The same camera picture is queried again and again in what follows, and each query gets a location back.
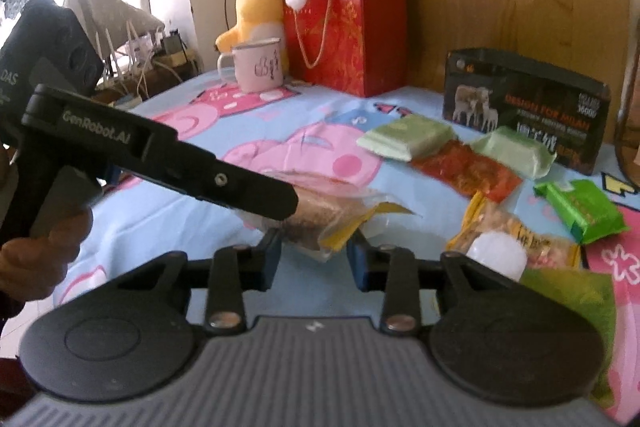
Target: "cardboard box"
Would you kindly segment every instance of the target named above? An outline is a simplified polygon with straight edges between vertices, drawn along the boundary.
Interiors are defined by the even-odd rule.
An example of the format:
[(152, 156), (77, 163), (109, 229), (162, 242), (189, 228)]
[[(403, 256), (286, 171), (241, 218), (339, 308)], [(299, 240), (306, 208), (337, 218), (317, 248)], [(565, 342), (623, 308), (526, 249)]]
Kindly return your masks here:
[(481, 132), (510, 127), (581, 174), (593, 172), (609, 103), (606, 84), (532, 58), (485, 48), (447, 56), (443, 118)]
[(307, 0), (297, 16), (285, 6), (284, 26), (294, 78), (360, 97), (406, 85), (406, 0)]

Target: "screw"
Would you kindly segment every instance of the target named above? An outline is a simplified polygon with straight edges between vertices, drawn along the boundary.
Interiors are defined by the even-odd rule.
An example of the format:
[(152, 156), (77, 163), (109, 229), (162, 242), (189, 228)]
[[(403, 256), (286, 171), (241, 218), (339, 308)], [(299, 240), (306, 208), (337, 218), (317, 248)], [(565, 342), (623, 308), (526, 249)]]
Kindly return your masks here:
[(406, 333), (415, 329), (415, 319), (411, 315), (392, 315), (386, 320), (386, 327), (391, 331)]
[(220, 174), (216, 174), (213, 181), (218, 187), (224, 187), (229, 182), (229, 179), (226, 177), (226, 174), (220, 172)]
[(209, 317), (209, 325), (219, 330), (230, 330), (241, 322), (242, 318), (236, 312), (218, 312)]

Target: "mug handle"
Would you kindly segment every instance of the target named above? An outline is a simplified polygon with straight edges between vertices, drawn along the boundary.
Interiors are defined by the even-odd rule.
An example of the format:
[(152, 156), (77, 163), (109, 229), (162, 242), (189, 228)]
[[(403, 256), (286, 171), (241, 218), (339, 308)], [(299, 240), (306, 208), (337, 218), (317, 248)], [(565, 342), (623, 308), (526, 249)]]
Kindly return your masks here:
[(234, 58), (234, 54), (233, 53), (221, 53), (220, 57), (218, 57), (218, 74), (220, 76), (220, 80), (236, 80), (235, 76), (226, 76), (222, 73), (222, 62), (225, 60), (225, 58)]

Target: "cartoon bed sheet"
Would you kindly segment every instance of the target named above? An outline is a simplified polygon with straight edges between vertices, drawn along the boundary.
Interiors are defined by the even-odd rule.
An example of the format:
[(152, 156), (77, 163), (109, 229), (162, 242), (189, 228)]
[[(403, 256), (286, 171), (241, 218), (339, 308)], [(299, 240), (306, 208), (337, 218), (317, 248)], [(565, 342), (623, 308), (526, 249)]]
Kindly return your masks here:
[[(185, 82), (135, 110), (175, 127), (180, 139), (255, 171), (313, 171), (391, 194), (412, 209), (415, 216), (388, 216), (371, 223), (370, 240), (374, 244), (410, 248), (423, 259), (437, 259), (446, 242), (459, 232), (468, 200), (405, 164), (381, 161), (357, 147), (356, 140), (364, 132), (412, 112), (440, 118), (441, 111), (440, 95), (411, 87), (372, 100), (309, 86), (244, 95), (234, 84), (220, 83), (216, 74)], [(468, 128), (454, 127), (463, 140), (478, 136)], [(549, 174), (549, 179), (556, 180), (578, 177), (580, 174), (560, 166), (554, 166)], [(640, 194), (623, 181), (612, 148), (603, 147), (593, 180), (616, 203), (640, 209)], [(535, 198), (530, 182), (524, 182), (504, 204), (538, 232), (568, 235), (545, 201)], [(167, 251), (182, 250), (190, 259), (206, 259), (223, 246), (255, 244), (260, 239), (260, 233), (245, 227), (231, 210), (139, 180), (130, 181), (105, 198), (95, 207), (94, 214), (92, 233), (54, 293), (56, 304)], [(612, 273), (614, 280), (620, 279), (618, 259), (631, 263), (624, 272), (631, 277), (625, 276), (618, 283), (640, 290), (640, 277), (634, 277), (640, 262), (636, 269), (638, 258), (634, 257), (634, 261), (628, 256), (636, 245), (625, 246), (624, 255), (616, 251), (616, 246), (602, 245), (600, 250), (612, 253), (606, 254), (608, 261), (603, 261), (599, 270)], [(424, 318), (435, 321), (433, 296), (422, 293)], [(616, 291), (616, 298), (620, 297), (618, 357), (612, 366), (612, 384), (617, 400), (610, 413), (617, 419), (625, 419), (632, 410), (640, 409), (640, 370), (636, 369), (640, 299), (625, 300), (623, 295), (626, 294)], [(319, 264), (292, 248), (284, 249), (270, 292), (250, 292), (245, 300), (249, 320), (257, 315), (280, 314), (369, 315), (377, 321), (382, 305), (382, 295), (356, 290), (345, 256)], [(201, 321), (203, 314), (204, 292), (196, 291), (188, 318)]]

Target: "red box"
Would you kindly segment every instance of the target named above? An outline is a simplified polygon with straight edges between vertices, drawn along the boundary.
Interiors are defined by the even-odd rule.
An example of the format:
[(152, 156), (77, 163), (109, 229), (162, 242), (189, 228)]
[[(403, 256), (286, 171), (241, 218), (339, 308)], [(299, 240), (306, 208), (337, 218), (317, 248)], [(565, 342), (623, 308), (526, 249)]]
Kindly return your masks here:
[[(298, 24), (293, 10), (285, 7), (293, 77), (361, 97), (406, 85), (406, 0), (307, 0), (297, 19)], [(303, 58), (298, 34), (308, 63), (318, 60), (313, 68)]]

